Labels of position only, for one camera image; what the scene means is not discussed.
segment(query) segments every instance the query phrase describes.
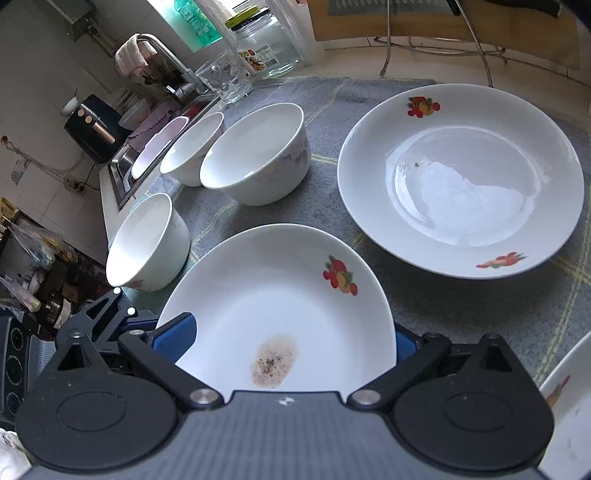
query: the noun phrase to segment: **plate rim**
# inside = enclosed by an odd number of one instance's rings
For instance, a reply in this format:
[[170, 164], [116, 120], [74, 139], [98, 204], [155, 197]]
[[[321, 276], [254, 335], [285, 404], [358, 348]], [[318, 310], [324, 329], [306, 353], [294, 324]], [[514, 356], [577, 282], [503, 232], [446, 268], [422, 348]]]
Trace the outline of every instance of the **plate rim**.
[[453, 274], [453, 273], [447, 273], [447, 272], [441, 272], [438, 270], [434, 270], [432, 268], [428, 268], [424, 265], [419, 265], [418, 263], [409, 260], [407, 258], [404, 258], [401, 255], [398, 255], [397, 253], [395, 253], [394, 251], [392, 251], [390, 248], [388, 248], [386, 245], [384, 245], [382, 242], [377, 241], [356, 219], [355, 215], [351, 212], [351, 209], [349, 207], [349, 205], [347, 204], [347, 201], [345, 200], [345, 197], [343, 195], [343, 191], [341, 188], [341, 165], [342, 165], [342, 157], [343, 157], [343, 151], [345, 149], [345, 147], [347, 146], [348, 142], [350, 141], [350, 139], [353, 137], [353, 132], [354, 130], [358, 127], [358, 125], [367, 117], [369, 116], [374, 110], [378, 109], [380, 106], [382, 106], [384, 103], [387, 102], [391, 102], [394, 99], [398, 98], [398, 97], [407, 97], [407, 96], [412, 96], [412, 94], [414, 92], [419, 92], [419, 91], [424, 91], [425, 89], [428, 90], [432, 90], [434, 88], [439, 88], [439, 87], [443, 87], [443, 88], [447, 88], [449, 86], [452, 87], [469, 87], [469, 88], [474, 88], [475, 90], [489, 90], [490, 87], [484, 86], [484, 85], [475, 85], [472, 83], [433, 83], [431, 85], [425, 85], [425, 86], [420, 86], [420, 87], [416, 87], [410, 90], [405, 90], [404, 92], [401, 93], [397, 93], [396, 95], [391, 96], [388, 99], [385, 99], [383, 102], [380, 102], [379, 104], [377, 104], [375, 107], [373, 107], [369, 112], [367, 112], [366, 114], [364, 114], [364, 116], [362, 116], [353, 126], [353, 128], [349, 131], [349, 133], [347, 134], [347, 137], [345, 138], [345, 141], [343, 142], [343, 145], [340, 148], [339, 151], [339, 158], [337, 161], [337, 185], [339, 186], [339, 194], [340, 194], [340, 198], [345, 206], [345, 209], [347, 210], [347, 213], [349, 214], [349, 216], [353, 219], [353, 221], [357, 224], [357, 226], [363, 231], [363, 233], [365, 235], [368, 236], [368, 238], [370, 238], [374, 243], [376, 243], [380, 248], [386, 250], [386, 252], [390, 253], [391, 255], [395, 256], [396, 258], [399, 258], [400, 260], [402, 260], [403, 262], [412, 265], [413, 267], [417, 267], [420, 268], [421, 270], [424, 271], [428, 271], [430, 273], [433, 274], [437, 274], [437, 275], [443, 275], [445, 277], [450, 277], [450, 278], [459, 278], [462, 280], [497, 280], [499, 278], [507, 278], [507, 277], [512, 277], [514, 275], [518, 275], [521, 273], [525, 273], [529, 270], [533, 270], [536, 267], [539, 267], [542, 263], [546, 262], [547, 260], [549, 260], [551, 257], [553, 257], [563, 246], [564, 244], [570, 239], [570, 237], [572, 236], [574, 230], [577, 228], [577, 225], [579, 224], [579, 220], [583, 214], [583, 208], [584, 208], [584, 200], [585, 200], [585, 183], [584, 183], [584, 174], [583, 174], [583, 168], [581, 165], [581, 161], [579, 158], [579, 155], [577, 154], [576, 150], [574, 149], [574, 146], [572, 144], [572, 142], [570, 141], [570, 138], [568, 138], [568, 136], [564, 133], [564, 131], [558, 126], [558, 124], [547, 114], [545, 113], [543, 110], [541, 110], [539, 107], [535, 106], [533, 103], [528, 102], [527, 100], [514, 95], [513, 93], [507, 92], [505, 90], [501, 90], [501, 89], [497, 89], [495, 88], [494, 90], [496, 90], [497, 92], [500, 92], [502, 95], [508, 95], [510, 97], [512, 97], [513, 99], [518, 100], [520, 103], [526, 103], [527, 105], [533, 107], [535, 110], [537, 110], [539, 113], [541, 113], [542, 115], [544, 115], [544, 117], [546, 117], [550, 122], [552, 122], [552, 124], [554, 124], [556, 126], [556, 128], [558, 129], [559, 133], [564, 137], [564, 139], [567, 141], [572, 153], [574, 154], [575, 159], [577, 160], [577, 164], [579, 165], [579, 170], [577, 171], [577, 173], [579, 173], [579, 183], [580, 186], [582, 186], [582, 192], [581, 192], [581, 196], [580, 196], [580, 209], [579, 209], [579, 215], [577, 216], [576, 221], [574, 222], [572, 228], [570, 229], [569, 234], [565, 237], [564, 241], [549, 255], [547, 255], [545, 258], [542, 258], [539, 261], [533, 262], [531, 264], [528, 265], [523, 265], [521, 267], [521, 269], [519, 268], [514, 268], [514, 269], [499, 269], [499, 271], [496, 271], [493, 274], [489, 274], [486, 277], [485, 276], [481, 276], [478, 274], [478, 272], [475, 271], [474, 275], [461, 275], [461, 274]]
[[[394, 315], [392, 314], [392, 307], [390, 306], [390, 302], [388, 301], [388, 298], [386, 296], [386, 293], [384, 292], [384, 288], [382, 286], [382, 284], [379, 282], [378, 277], [375, 275], [374, 271], [372, 270], [372, 268], [367, 264], [367, 262], [363, 259], [363, 257], [361, 255], [359, 255], [352, 247], [350, 247], [348, 244], [346, 244], [345, 242], [343, 242], [340, 238], [337, 238], [336, 236], [332, 235], [331, 233], [325, 232], [324, 230], [321, 230], [319, 228], [310, 226], [310, 225], [303, 225], [301, 223], [267, 223], [265, 225], [259, 225], [253, 228], [249, 228], [247, 230], [244, 230], [242, 232], [236, 233], [234, 235], [232, 235], [229, 238], [226, 238], [224, 241], [218, 243], [215, 247], [213, 247], [212, 249], [210, 249], [207, 253], [205, 253], [204, 256], [202, 256], [198, 262], [196, 262], [191, 268], [189, 268], [188, 272], [183, 276], [183, 278], [178, 282], [178, 284], [176, 285], [176, 287], [174, 288], [174, 290], [172, 291], [172, 293], [170, 294], [170, 296], [168, 297], [166, 303], [164, 304], [164, 307], [162, 308], [162, 312], [160, 313], [160, 318], [158, 319], [158, 324], [156, 326], [156, 328], [161, 327], [162, 325], [165, 325], [166, 323], [170, 322], [173, 317], [171, 317], [170, 319], [160, 323], [162, 321], [163, 318], [163, 313], [166, 311], [166, 308], [168, 307], [168, 304], [170, 302], [170, 300], [172, 299], [174, 293], [177, 291], [177, 289], [179, 289], [181, 287], [181, 285], [183, 284], [183, 282], [187, 281], [188, 282], [188, 278], [189, 275], [191, 274], [191, 272], [193, 271], [193, 269], [195, 269], [199, 262], [202, 261], [203, 259], [205, 259], [208, 255], [210, 255], [214, 250], [218, 249], [219, 247], [221, 247], [222, 245], [226, 244], [226, 243], [231, 243], [233, 241], [236, 241], [236, 238], [241, 237], [243, 235], [245, 235], [246, 233], [250, 233], [252, 231], [258, 231], [258, 230], [266, 230], [269, 228], [297, 228], [297, 229], [306, 229], [309, 231], [315, 231], [320, 233], [323, 236], [328, 236], [330, 238], [332, 238], [332, 240], [337, 241], [337, 243], [341, 244], [341, 246], [345, 247], [346, 250], [348, 250], [350, 253], [353, 254], [353, 256], [355, 256], [361, 266], [366, 270], [366, 272], [369, 274], [369, 278], [371, 280], [371, 283], [377, 287], [379, 296], [382, 300], [382, 302], [384, 303], [384, 306], [386, 307], [386, 311], [388, 313], [388, 320], [389, 320], [389, 327], [390, 327], [390, 332], [391, 332], [391, 336], [392, 336], [392, 347], [394, 348], [393, 354], [394, 354], [394, 364], [390, 367], [393, 368], [397, 365], [398, 363], [398, 341], [396, 338], [396, 326], [394, 323]], [[197, 335], [199, 335], [199, 319], [197, 319]]]

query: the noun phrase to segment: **food stain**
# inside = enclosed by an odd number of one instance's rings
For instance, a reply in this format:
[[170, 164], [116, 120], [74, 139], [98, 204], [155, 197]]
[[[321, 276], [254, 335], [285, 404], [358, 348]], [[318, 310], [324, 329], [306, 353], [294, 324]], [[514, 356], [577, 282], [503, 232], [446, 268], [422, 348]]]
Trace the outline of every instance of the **food stain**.
[[252, 382], [259, 387], [278, 387], [296, 359], [296, 343], [291, 336], [277, 335], [268, 339], [258, 348], [251, 365]]

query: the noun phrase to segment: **blue gripper pad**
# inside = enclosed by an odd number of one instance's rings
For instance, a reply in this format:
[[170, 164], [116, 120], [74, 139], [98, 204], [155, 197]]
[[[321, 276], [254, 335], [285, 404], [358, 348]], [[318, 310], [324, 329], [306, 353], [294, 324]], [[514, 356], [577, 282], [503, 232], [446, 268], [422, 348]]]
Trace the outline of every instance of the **blue gripper pad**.
[[197, 338], [197, 321], [190, 313], [182, 313], [152, 333], [152, 349], [172, 363], [189, 350]]

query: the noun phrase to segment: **pink cloth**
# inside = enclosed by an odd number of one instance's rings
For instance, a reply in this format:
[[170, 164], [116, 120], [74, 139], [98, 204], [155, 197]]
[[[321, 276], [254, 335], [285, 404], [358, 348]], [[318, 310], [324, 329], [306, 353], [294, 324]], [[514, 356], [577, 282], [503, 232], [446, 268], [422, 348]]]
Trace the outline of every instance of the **pink cloth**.
[[115, 54], [115, 63], [121, 76], [134, 74], [140, 76], [148, 67], [146, 60], [156, 55], [156, 50], [146, 41], [138, 42], [138, 35], [132, 35], [131, 38], [120, 46]]
[[178, 105], [170, 100], [159, 104], [148, 118], [129, 136], [127, 143], [137, 152], [142, 152], [146, 143], [177, 116]]

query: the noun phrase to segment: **deep white plate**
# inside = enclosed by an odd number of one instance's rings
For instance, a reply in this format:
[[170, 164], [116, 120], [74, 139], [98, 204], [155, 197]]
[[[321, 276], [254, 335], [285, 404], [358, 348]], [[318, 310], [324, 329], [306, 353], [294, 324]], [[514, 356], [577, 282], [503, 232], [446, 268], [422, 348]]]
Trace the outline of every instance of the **deep white plate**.
[[208, 252], [180, 281], [158, 326], [183, 312], [197, 339], [177, 365], [217, 389], [339, 391], [346, 397], [396, 364], [384, 291], [332, 235], [265, 225]]
[[542, 263], [583, 207], [583, 173], [562, 130], [525, 100], [476, 85], [421, 87], [378, 105], [347, 136], [338, 180], [376, 243], [460, 278]]
[[553, 480], [591, 472], [591, 333], [574, 346], [541, 386], [554, 414], [554, 434], [540, 463]]

